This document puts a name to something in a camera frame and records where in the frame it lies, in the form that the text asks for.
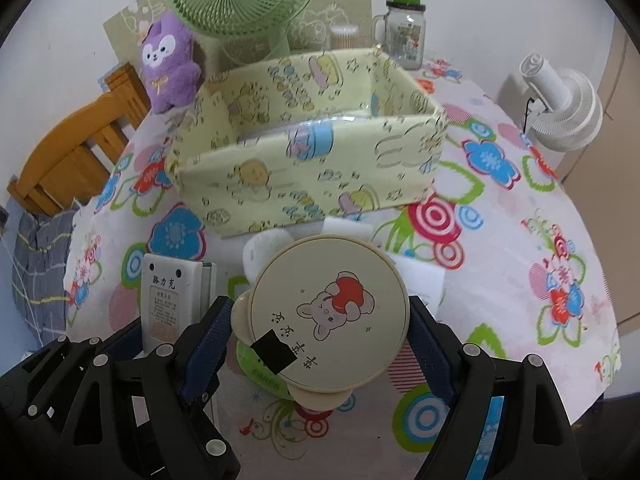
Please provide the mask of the white labelled adapter box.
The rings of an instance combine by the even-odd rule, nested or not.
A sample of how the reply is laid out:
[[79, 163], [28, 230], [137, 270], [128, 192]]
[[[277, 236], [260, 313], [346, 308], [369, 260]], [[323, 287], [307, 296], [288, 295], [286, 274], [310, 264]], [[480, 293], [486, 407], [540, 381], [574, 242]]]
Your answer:
[[141, 274], [142, 348], [151, 353], [174, 344], [191, 324], [201, 321], [215, 299], [213, 263], [146, 254]]

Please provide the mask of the white 45W charger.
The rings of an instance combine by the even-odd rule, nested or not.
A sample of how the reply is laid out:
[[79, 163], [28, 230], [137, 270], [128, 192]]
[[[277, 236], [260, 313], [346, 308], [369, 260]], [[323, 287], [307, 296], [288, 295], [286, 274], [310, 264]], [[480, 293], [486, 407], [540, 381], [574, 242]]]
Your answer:
[[404, 280], [409, 296], [418, 296], [431, 315], [436, 318], [444, 294], [445, 269], [416, 258], [386, 254], [395, 263]]

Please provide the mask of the round cream bear-print case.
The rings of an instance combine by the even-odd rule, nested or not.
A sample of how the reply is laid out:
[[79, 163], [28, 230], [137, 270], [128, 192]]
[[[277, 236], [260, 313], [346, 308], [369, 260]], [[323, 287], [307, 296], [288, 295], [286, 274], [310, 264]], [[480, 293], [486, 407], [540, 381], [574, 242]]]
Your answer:
[[397, 266], [363, 240], [305, 237], [282, 249], [231, 310], [250, 347], [303, 408], [334, 410], [382, 375], [404, 345], [408, 292]]

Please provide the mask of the grey plaid cloth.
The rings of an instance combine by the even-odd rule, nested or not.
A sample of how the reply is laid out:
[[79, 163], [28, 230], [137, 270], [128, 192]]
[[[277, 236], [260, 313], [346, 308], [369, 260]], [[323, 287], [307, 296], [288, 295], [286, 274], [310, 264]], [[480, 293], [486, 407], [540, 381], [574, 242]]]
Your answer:
[[73, 234], [73, 209], [55, 216], [24, 212], [12, 259], [16, 310], [41, 348], [66, 332], [64, 276]]

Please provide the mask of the floral tablecloth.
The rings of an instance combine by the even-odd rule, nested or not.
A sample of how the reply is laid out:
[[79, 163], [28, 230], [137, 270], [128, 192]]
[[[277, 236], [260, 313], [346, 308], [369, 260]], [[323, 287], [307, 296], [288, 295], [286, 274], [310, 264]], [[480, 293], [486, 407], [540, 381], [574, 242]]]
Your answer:
[[[540, 354], [579, 424], [622, 365], [584, 222], [540, 151], [480, 87], [444, 61], [419, 81], [450, 119], [435, 192], [422, 205], [368, 214], [375, 243], [444, 268], [439, 321], [492, 356]], [[180, 119], [145, 118], [75, 218], [64, 278], [75, 340], [105, 338], [138, 315], [145, 252], [216, 263], [222, 294], [246, 286], [244, 240], [208, 234], [160, 172]], [[279, 398], [237, 344], [220, 377], [217, 422], [244, 479], [411, 479], [446, 416], [409, 350], [329, 413]]]

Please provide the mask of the green round object under case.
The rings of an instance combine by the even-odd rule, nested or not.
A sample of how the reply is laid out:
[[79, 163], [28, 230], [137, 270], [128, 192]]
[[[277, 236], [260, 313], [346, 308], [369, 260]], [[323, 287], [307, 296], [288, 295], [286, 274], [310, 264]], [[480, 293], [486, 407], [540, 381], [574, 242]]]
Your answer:
[[273, 396], [292, 400], [286, 383], [265, 366], [252, 348], [238, 341], [235, 347], [235, 357], [244, 375], [252, 382]]

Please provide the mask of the orange wooden chair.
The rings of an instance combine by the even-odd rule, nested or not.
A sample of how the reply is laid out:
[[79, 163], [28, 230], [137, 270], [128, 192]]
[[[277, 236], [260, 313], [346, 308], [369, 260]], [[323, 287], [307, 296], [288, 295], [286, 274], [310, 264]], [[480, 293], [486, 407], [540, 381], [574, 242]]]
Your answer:
[[137, 129], [151, 101], [133, 65], [124, 63], [105, 75], [106, 91], [59, 122], [28, 156], [6, 190], [32, 214], [54, 216], [75, 200], [97, 196], [110, 176], [91, 151], [95, 146], [113, 164], [128, 140], [120, 124]]

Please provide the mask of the white square charger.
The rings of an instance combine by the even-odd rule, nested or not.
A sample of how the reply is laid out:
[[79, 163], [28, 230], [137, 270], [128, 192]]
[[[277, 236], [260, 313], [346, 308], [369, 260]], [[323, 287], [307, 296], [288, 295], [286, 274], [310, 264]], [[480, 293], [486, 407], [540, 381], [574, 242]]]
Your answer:
[[335, 235], [370, 242], [373, 238], [373, 226], [369, 223], [340, 217], [326, 217], [323, 220], [321, 235]]

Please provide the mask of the white small fan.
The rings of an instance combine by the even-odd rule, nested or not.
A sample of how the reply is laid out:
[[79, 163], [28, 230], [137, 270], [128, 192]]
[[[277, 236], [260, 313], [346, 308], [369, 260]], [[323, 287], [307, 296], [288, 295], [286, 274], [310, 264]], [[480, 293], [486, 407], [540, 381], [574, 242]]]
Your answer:
[[520, 74], [534, 92], [538, 112], [527, 115], [524, 132], [557, 153], [581, 150], [600, 132], [603, 106], [597, 89], [578, 70], [560, 68], [538, 53], [527, 55]]

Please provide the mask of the yellow cartoon fabric storage box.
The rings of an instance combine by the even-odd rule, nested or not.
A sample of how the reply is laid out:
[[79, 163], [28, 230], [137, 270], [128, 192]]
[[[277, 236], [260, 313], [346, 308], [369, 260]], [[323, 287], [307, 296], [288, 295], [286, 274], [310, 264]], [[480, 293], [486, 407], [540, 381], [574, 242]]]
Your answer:
[[375, 48], [290, 55], [208, 78], [165, 171], [222, 237], [419, 203], [445, 110]]

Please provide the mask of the purple plush rabbit toy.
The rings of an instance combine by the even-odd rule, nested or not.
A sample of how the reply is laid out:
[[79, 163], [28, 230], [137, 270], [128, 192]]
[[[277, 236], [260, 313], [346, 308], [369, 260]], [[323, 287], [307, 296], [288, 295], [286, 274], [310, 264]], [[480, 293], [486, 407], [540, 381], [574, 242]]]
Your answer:
[[170, 11], [149, 28], [142, 41], [142, 80], [154, 114], [189, 105], [198, 93], [202, 70], [193, 58], [191, 29]]

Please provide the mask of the glass mason jar mug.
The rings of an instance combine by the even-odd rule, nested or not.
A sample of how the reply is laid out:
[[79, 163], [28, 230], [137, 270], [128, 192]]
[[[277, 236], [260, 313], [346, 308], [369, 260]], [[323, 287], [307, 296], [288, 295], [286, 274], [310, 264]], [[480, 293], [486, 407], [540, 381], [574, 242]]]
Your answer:
[[425, 10], [422, 0], [387, 0], [386, 13], [372, 20], [372, 41], [405, 70], [422, 66]]

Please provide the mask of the cotton swab container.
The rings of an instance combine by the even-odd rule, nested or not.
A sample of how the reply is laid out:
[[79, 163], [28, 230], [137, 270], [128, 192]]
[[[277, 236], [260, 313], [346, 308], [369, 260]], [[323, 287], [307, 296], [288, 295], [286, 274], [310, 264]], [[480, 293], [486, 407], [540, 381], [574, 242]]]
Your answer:
[[356, 24], [333, 24], [329, 27], [331, 50], [346, 50], [357, 47], [359, 26]]

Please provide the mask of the beige cartoon board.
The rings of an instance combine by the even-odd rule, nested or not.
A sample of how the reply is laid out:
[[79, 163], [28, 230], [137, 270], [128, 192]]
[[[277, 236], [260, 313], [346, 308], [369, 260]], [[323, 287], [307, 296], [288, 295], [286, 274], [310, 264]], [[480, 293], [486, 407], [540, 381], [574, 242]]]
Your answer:
[[[103, 23], [119, 62], [140, 65], [144, 34], [166, 11], [166, 0], [134, 0]], [[371, 18], [371, 0], [310, 0], [288, 28], [288, 45], [294, 52], [326, 50], [333, 26], [355, 25], [355, 44], [365, 47], [370, 44]]]

